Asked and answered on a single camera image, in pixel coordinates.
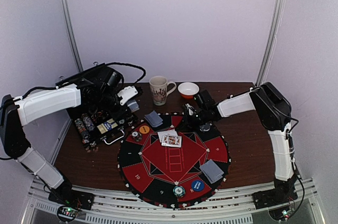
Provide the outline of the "ace of diamonds card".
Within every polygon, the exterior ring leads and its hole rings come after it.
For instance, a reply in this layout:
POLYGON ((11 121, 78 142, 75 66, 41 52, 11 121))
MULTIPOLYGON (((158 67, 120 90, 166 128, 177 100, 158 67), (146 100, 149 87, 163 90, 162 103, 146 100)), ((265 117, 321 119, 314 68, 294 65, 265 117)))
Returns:
POLYGON ((158 134, 158 138, 159 138, 160 142, 162 142, 165 135, 171 135, 171 136, 177 136, 178 135, 176 130, 174 130, 174 129, 157 132, 157 134, 158 134))

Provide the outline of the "clear dealer button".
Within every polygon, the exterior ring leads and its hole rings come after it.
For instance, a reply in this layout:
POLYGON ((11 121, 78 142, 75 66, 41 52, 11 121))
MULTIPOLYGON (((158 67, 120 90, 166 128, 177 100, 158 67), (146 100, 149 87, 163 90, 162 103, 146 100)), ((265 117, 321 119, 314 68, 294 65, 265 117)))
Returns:
POLYGON ((206 124, 200 125, 199 128, 200 128, 200 131, 202 132, 208 132, 211 129, 211 125, 206 123, 206 124))

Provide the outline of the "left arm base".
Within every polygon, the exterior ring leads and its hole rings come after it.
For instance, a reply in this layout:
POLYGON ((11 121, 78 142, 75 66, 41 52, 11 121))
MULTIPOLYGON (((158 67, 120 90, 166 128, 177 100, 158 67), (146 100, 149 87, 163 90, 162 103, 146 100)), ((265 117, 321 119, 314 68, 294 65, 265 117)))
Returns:
POLYGON ((66 186, 65 189, 53 189, 48 185, 48 200, 60 204, 57 208, 57 217, 64 223, 74 221, 83 210, 91 210, 94 195, 88 192, 82 192, 71 189, 66 186))

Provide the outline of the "poker chip stack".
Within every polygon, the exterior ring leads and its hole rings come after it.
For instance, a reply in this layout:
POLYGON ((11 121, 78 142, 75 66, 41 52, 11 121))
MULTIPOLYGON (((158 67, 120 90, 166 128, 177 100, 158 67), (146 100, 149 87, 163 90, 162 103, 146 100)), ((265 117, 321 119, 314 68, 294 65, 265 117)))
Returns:
POLYGON ((142 134, 138 131, 133 131, 131 133, 131 137, 132 137, 132 140, 134 140, 135 142, 140 142, 142 140, 142 134))
POLYGON ((185 196, 185 188, 180 186, 180 185, 176 185, 173 188, 173 194, 177 197, 177 198, 182 198, 185 196))

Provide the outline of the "orange big blind button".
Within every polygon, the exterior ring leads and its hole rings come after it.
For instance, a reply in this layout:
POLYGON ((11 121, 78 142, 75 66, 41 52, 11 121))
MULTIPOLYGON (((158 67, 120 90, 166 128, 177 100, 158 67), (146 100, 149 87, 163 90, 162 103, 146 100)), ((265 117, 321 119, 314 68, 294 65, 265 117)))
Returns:
POLYGON ((147 126, 147 125, 142 125, 140 128, 139 128, 139 132, 141 134, 148 134, 150 132, 150 127, 147 126))

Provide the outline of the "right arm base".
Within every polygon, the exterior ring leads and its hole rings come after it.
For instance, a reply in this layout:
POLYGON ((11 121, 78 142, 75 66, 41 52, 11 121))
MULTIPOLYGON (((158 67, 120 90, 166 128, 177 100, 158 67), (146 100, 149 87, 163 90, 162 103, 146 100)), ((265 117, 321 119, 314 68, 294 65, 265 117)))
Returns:
POLYGON ((288 220, 295 210, 295 200, 298 195, 295 189, 286 193, 283 189, 258 191, 252 195, 256 209, 272 208, 269 215, 276 221, 288 220))

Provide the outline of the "blue playing card deck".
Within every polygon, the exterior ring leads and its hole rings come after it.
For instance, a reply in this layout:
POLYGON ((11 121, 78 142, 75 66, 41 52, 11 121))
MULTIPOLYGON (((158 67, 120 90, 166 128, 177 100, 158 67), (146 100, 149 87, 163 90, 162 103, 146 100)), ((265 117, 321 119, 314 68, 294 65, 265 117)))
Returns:
POLYGON ((139 110, 139 104, 137 103, 136 100, 129 100, 127 102, 127 107, 130 109, 132 113, 139 110))

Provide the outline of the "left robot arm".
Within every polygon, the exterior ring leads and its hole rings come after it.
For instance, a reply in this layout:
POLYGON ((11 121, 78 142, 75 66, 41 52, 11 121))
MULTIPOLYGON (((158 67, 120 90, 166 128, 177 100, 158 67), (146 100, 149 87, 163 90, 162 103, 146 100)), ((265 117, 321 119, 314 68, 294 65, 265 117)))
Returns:
POLYGON ((127 103, 143 91, 135 83, 124 85, 124 77, 102 63, 55 84, 34 87, 22 96, 6 95, 1 104, 1 141, 8 159, 17 160, 50 188, 65 205, 76 200, 66 178, 26 139, 23 126, 61 110, 95 106, 106 110, 116 121, 126 121, 132 111, 127 103))

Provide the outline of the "blue small blind button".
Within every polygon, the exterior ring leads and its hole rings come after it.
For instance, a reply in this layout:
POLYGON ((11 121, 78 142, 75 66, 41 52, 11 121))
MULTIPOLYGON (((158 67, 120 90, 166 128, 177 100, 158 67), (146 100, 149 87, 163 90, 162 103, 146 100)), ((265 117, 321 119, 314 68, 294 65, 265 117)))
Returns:
POLYGON ((200 192, 204 190, 204 182, 202 180, 194 180, 191 183, 191 189, 195 192, 200 192))

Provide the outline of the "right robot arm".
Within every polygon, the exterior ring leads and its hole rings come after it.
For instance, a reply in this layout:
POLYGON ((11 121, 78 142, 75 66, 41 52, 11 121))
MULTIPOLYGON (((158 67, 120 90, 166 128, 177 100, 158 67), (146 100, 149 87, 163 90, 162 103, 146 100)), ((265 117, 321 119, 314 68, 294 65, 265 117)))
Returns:
POLYGON ((270 197, 274 203, 283 203, 291 195, 291 188, 297 180, 292 121, 299 121, 291 116, 289 101, 270 82, 241 94, 231 95, 220 102, 215 102, 206 90, 195 94, 194 100, 199 110, 189 104, 185 104, 183 108, 182 124, 188 128, 200 127, 239 113, 256 111, 273 146, 275 188, 270 197))

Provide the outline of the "king of diamonds card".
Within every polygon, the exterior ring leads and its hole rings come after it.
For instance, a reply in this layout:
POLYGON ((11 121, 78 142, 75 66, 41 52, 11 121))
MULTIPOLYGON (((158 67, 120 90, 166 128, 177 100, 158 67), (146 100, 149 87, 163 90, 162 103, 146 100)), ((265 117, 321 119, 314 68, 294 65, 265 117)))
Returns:
POLYGON ((182 146, 182 137, 176 135, 164 135, 161 145, 166 147, 180 148, 182 146))

